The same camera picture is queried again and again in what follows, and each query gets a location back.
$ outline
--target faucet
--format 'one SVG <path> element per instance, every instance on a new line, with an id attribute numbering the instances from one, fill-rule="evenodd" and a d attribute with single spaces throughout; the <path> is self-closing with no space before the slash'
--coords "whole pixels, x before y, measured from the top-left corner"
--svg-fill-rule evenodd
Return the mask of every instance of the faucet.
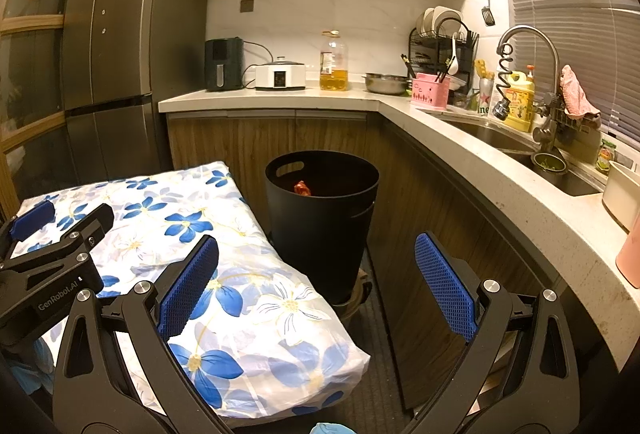
<path id="1" fill-rule="evenodd" d="M 558 57 L 558 50 L 551 42 L 551 39 L 542 33 L 538 28 L 533 26 L 528 26 L 527 24 L 517 24 L 509 28 L 506 32 L 504 32 L 503 36 L 500 37 L 500 42 L 498 42 L 498 47 L 496 52 L 498 55 L 505 57 L 510 55 L 510 52 L 506 52 L 504 47 L 507 41 L 516 35 L 517 33 L 528 32 L 533 33 L 534 35 L 539 36 L 543 41 L 546 42 L 546 45 L 551 50 L 551 54 L 554 56 L 554 92 L 546 93 L 544 97 L 544 103 L 546 108 L 548 109 L 548 116 L 545 120 L 545 123 L 542 127 L 536 127 L 533 130 L 533 139 L 536 143 L 540 144 L 541 152 L 553 152 L 555 150 L 554 143 L 556 141 L 556 132 L 558 131 L 558 122 L 555 121 L 555 109 L 558 107 L 559 101 L 562 97 L 562 89 L 560 87 L 560 59 Z"/>

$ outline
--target kitchen sink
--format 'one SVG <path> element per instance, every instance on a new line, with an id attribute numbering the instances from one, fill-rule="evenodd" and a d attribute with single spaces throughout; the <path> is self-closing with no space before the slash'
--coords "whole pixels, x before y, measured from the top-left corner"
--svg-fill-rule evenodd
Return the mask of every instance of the kitchen sink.
<path id="1" fill-rule="evenodd" d="M 484 141 L 486 144 L 533 170 L 533 162 L 530 155 L 538 149 L 538 144 L 527 140 L 524 136 L 511 132 L 489 120 L 479 121 L 473 117 L 452 114 L 438 115 L 437 118 L 478 138 L 478 140 Z M 586 196 L 588 194 L 597 194 L 604 190 L 604 187 L 595 179 L 572 169 L 569 169 L 566 174 L 561 176 L 556 187 L 569 196 Z"/>

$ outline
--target refrigerator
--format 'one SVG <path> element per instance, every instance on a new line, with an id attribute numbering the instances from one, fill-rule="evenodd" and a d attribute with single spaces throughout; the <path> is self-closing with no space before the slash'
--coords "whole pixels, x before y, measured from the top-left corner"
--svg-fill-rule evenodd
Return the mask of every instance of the refrigerator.
<path id="1" fill-rule="evenodd" d="M 207 0 L 67 0 L 62 91 L 82 184 L 171 170 L 158 102 L 204 89 Z"/>

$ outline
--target countertop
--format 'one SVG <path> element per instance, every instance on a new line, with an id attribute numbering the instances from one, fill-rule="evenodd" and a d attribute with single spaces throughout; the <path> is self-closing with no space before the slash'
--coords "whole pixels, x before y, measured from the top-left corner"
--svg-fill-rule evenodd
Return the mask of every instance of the countertop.
<path id="1" fill-rule="evenodd" d="M 640 290 L 616 268 L 626 232 L 602 195 L 572 197 L 525 166 L 431 114 L 409 98 L 344 92 L 197 91 L 159 103 L 161 112 L 329 109 L 378 112 L 437 154 L 495 204 L 549 260 L 593 318 L 619 369 L 640 336 Z M 554 289 L 562 291 L 558 280 Z"/>

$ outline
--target cooking oil bottle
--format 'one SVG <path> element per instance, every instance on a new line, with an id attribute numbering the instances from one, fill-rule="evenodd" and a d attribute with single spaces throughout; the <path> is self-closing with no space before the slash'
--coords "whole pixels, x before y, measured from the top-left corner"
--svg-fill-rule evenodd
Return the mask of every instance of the cooking oil bottle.
<path id="1" fill-rule="evenodd" d="M 325 39 L 320 48 L 320 89 L 346 91 L 349 76 L 347 45 L 340 39 L 339 31 L 323 31 L 322 35 Z"/>

